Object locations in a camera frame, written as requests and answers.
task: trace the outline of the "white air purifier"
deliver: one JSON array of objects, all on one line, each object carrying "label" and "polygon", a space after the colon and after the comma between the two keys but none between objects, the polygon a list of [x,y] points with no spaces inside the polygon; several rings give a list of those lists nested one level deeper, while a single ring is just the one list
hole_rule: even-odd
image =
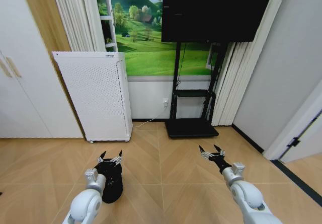
[{"label": "white air purifier", "polygon": [[129,141],[132,119],[124,53],[53,52],[86,140]]}]

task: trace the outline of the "door frame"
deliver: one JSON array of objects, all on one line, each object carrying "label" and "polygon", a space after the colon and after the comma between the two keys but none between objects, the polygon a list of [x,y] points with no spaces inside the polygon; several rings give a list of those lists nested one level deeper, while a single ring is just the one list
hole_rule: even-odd
[{"label": "door frame", "polygon": [[269,148],[263,152],[264,157],[269,160],[279,159],[292,139],[298,136],[321,110],[321,106],[322,80],[317,84]]}]

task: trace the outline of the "wardrobe door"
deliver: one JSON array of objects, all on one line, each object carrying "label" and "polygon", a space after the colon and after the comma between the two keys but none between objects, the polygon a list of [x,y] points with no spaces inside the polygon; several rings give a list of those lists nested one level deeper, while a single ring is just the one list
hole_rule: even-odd
[{"label": "wardrobe door", "polygon": [[1,54],[0,137],[51,137]]},{"label": "wardrobe door", "polygon": [[0,5],[0,49],[52,137],[82,137],[27,1],[0,0]]}]

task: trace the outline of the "black tv stand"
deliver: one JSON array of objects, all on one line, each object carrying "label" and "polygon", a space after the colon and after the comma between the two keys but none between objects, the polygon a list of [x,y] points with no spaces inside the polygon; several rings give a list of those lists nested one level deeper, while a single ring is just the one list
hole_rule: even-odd
[{"label": "black tv stand", "polygon": [[[226,54],[227,43],[215,45],[218,52],[216,64],[214,66],[209,88],[207,90],[179,90],[177,89],[178,70],[180,61],[181,42],[177,42],[175,71],[173,75],[172,100],[170,109],[170,118],[166,121],[166,128],[169,137],[213,137],[219,133],[211,126],[213,109],[215,106],[216,94],[214,85],[218,80],[219,72]],[[177,119],[177,98],[178,97],[205,97],[201,118],[180,118]],[[207,119],[207,110],[211,99],[209,118]]]}]

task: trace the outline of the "power outlet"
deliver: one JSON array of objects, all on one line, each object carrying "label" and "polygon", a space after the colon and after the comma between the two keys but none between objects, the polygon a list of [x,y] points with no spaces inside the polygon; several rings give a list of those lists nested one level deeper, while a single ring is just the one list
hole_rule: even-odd
[{"label": "power outlet", "polygon": [[162,100],[162,106],[164,108],[168,107],[168,104],[169,104],[169,99],[168,98],[163,98]]}]

